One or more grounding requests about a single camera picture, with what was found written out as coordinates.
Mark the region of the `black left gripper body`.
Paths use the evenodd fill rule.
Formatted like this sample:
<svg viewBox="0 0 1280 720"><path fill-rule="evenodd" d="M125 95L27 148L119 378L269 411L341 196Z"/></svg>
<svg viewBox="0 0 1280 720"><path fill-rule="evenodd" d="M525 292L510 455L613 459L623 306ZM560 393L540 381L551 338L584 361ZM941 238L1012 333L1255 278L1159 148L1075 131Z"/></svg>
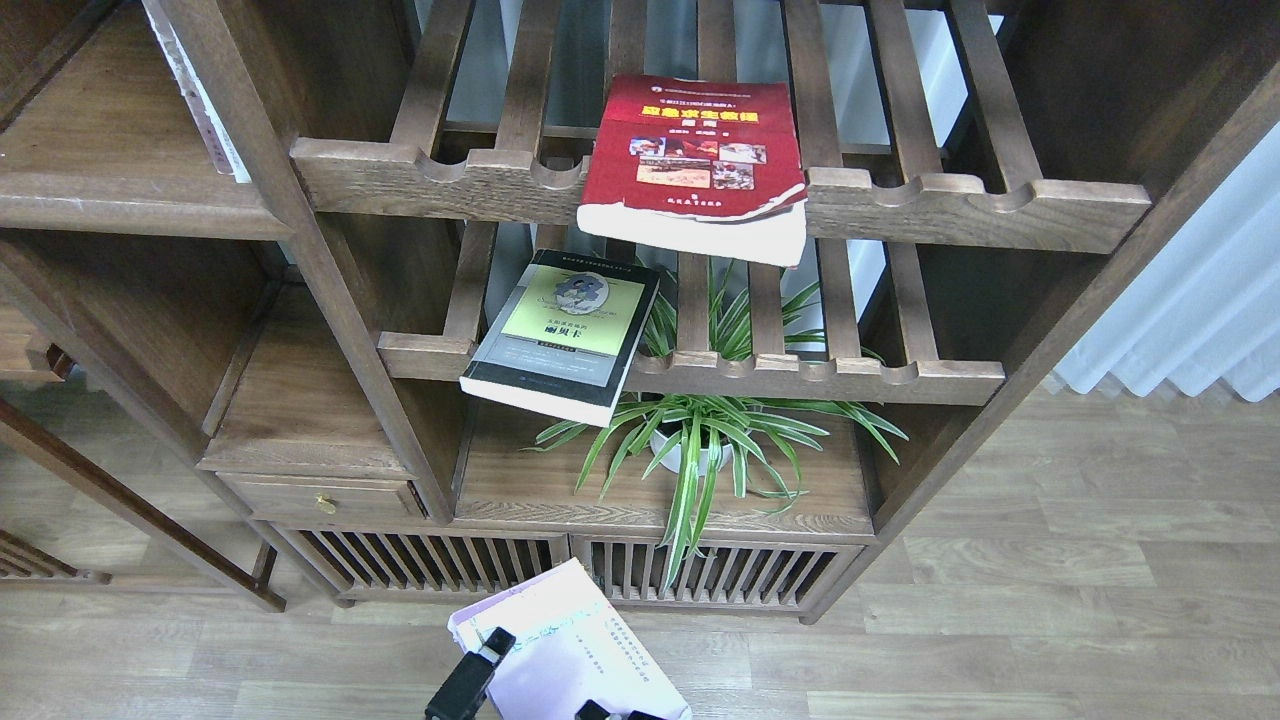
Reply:
<svg viewBox="0 0 1280 720"><path fill-rule="evenodd" d="M495 675L497 661L488 655L467 652L440 684L424 710L425 719L475 719Z"/></svg>

